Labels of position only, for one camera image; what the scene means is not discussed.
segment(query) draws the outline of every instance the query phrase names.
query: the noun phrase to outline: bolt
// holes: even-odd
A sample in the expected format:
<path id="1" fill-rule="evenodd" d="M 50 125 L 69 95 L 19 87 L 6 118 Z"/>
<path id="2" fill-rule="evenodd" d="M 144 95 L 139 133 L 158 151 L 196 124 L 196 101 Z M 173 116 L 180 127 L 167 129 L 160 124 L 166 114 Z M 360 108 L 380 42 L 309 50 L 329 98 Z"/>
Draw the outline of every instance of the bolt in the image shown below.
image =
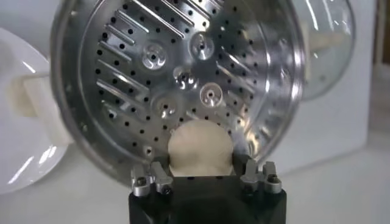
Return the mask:
<path id="1" fill-rule="evenodd" d="M 138 186 L 144 186 L 144 185 L 146 185 L 146 178 L 145 177 L 139 177 L 136 180 L 136 183 L 137 183 Z"/>
<path id="2" fill-rule="evenodd" d="M 161 193 L 163 195 L 169 195 L 172 193 L 172 188 L 170 188 L 169 186 L 164 186 L 163 189 L 161 190 Z"/>
<path id="3" fill-rule="evenodd" d="M 276 174 L 268 175 L 267 181 L 272 183 L 272 184 L 278 184 L 280 182 L 278 179 L 278 176 Z"/>

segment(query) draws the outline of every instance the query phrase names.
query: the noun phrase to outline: metal clamp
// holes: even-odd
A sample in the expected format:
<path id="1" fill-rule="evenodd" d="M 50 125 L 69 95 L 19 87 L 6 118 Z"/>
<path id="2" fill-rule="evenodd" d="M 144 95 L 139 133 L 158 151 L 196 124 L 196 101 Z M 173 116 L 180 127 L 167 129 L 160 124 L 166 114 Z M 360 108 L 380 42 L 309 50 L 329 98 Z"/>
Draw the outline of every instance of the metal clamp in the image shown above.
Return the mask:
<path id="1" fill-rule="evenodd" d="M 282 191 L 282 182 L 276 174 L 274 162 L 266 162 L 263 166 L 264 190 L 267 193 L 279 194 Z"/>
<path id="2" fill-rule="evenodd" d="M 132 189 L 136 197 L 144 197 L 151 192 L 151 181 L 142 165 L 136 164 L 132 169 Z"/>
<path id="3" fill-rule="evenodd" d="M 246 163 L 245 174 L 240 177 L 244 188 L 248 191 L 255 192 L 258 189 L 259 179 L 257 177 L 257 165 L 252 159 L 249 159 Z"/>
<path id="4" fill-rule="evenodd" d="M 172 192 L 173 178 L 165 173 L 160 162 L 152 162 L 152 174 L 156 184 L 156 191 L 163 195 L 170 194 Z"/>

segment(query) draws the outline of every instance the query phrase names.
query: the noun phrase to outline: perforated metal plate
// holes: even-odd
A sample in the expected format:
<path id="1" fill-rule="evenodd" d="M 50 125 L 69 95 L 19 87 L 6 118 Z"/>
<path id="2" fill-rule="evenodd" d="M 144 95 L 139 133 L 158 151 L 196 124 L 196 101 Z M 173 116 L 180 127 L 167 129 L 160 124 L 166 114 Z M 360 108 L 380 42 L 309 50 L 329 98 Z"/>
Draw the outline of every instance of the perforated metal plate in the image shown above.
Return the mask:
<path id="1" fill-rule="evenodd" d="M 259 161 L 301 96 L 303 41 L 286 0 L 72 0 L 53 34 L 63 118 L 124 183 L 135 161 L 166 156 L 171 133 L 192 119 L 222 126 L 235 153 Z"/>

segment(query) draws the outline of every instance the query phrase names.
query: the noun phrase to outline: screw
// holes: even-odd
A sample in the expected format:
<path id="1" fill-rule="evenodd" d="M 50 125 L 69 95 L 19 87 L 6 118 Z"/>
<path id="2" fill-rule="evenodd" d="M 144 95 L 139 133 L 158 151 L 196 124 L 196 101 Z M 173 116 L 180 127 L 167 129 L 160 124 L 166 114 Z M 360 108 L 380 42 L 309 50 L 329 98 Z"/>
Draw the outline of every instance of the screw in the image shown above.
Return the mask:
<path id="1" fill-rule="evenodd" d="M 164 186 L 163 189 L 161 190 L 161 193 L 163 195 L 169 195 L 172 193 L 172 188 L 170 188 L 169 186 Z"/>
<path id="2" fill-rule="evenodd" d="M 276 174 L 268 175 L 267 181 L 272 183 L 272 184 L 278 184 L 280 182 L 278 179 L 278 176 Z"/>

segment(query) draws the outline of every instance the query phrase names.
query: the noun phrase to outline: white surface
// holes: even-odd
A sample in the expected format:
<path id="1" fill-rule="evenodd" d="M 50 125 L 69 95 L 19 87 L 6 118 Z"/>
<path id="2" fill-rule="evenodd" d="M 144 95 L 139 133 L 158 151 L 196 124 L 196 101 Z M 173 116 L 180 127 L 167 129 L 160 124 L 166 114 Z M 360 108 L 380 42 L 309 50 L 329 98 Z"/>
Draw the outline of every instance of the white surface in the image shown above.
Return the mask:
<path id="1" fill-rule="evenodd" d="M 38 119 L 22 117 L 8 107 L 6 91 L 14 78 L 48 70 L 49 63 L 40 53 L 0 28 L 0 194 L 39 180 L 66 151 L 52 144 Z"/>
<path id="2" fill-rule="evenodd" d="M 345 76 L 326 95 L 301 104 L 271 160 L 288 172 L 356 150 L 366 143 L 376 1 L 350 1 L 356 48 Z"/>

